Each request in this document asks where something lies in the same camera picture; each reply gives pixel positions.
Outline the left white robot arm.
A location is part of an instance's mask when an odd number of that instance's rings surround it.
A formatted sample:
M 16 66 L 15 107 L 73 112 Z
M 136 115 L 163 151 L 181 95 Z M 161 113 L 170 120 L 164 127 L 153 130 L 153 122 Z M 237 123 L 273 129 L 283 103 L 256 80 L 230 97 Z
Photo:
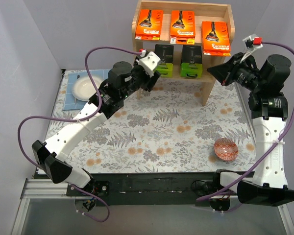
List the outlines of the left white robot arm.
M 107 121 L 123 105 L 124 100 L 139 89 L 151 91 L 160 73 L 156 67 L 160 58 L 149 52 L 138 55 L 131 65 L 117 62 L 101 82 L 100 95 L 92 95 L 83 109 L 75 116 L 75 122 L 67 124 L 44 142 L 32 145 L 35 159 L 53 183 L 67 182 L 77 186 L 82 195 L 95 191 L 95 180 L 90 173 L 66 162 L 71 151 L 96 127 Z

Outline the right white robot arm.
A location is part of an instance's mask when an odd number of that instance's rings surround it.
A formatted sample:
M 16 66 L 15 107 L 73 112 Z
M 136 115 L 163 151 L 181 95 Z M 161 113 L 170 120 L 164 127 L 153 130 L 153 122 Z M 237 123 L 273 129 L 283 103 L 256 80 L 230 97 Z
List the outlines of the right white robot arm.
M 284 144 L 278 139 L 288 124 L 288 102 L 281 90 L 291 65 L 287 57 L 273 54 L 258 69 L 253 56 L 240 52 L 207 69 L 221 85 L 236 82 L 250 91 L 248 106 L 258 165 L 252 181 L 243 179 L 232 188 L 242 204 L 277 207 L 294 201 L 294 190 L 289 189 L 284 172 Z

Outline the orange razor box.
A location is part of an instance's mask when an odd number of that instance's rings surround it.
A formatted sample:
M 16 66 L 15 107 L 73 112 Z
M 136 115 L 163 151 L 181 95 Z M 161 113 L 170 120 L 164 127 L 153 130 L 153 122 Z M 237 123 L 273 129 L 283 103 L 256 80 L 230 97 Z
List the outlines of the orange razor box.
M 194 45 L 196 37 L 194 11 L 171 12 L 170 44 Z
M 162 29 L 163 10 L 142 9 L 135 31 L 135 40 L 159 41 Z
M 210 56 L 231 56 L 227 23 L 202 21 L 202 53 Z

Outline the green black razor box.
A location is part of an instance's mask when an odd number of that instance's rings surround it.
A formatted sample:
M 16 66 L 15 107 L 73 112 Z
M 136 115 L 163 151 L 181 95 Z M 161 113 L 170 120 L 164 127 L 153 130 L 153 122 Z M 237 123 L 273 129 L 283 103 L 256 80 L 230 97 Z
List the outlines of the green black razor box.
M 160 64 L 156 70 L 162 77 L 172 78 L 173 52 L 173 45 L 156 44 L 154 47 L 154 53 L 160 58 Z
M 201 46 L 183 45 L 180 76 L 189 79 L 201 78 L 203 71 Z

